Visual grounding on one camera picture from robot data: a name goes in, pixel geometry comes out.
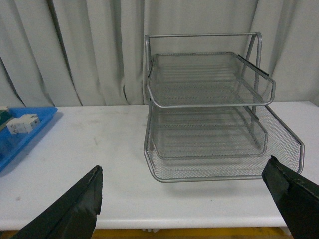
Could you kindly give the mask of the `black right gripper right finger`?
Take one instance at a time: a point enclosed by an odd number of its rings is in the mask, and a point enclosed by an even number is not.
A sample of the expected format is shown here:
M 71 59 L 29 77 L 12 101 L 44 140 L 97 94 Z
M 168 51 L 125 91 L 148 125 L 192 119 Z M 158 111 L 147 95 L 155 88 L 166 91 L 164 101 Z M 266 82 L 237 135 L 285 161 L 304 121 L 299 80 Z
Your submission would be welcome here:
M 272 156 L 262 178 L 295 239 L 319 237 L 319 186 Z

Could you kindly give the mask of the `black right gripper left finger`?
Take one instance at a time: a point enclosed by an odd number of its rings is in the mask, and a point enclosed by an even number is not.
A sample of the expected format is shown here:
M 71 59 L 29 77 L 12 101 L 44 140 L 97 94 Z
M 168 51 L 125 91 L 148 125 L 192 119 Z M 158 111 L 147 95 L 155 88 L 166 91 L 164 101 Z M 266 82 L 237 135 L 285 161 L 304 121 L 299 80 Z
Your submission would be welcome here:
M 101 212 L 103 169 L 97 165 L 14 239 L 89 239 Z

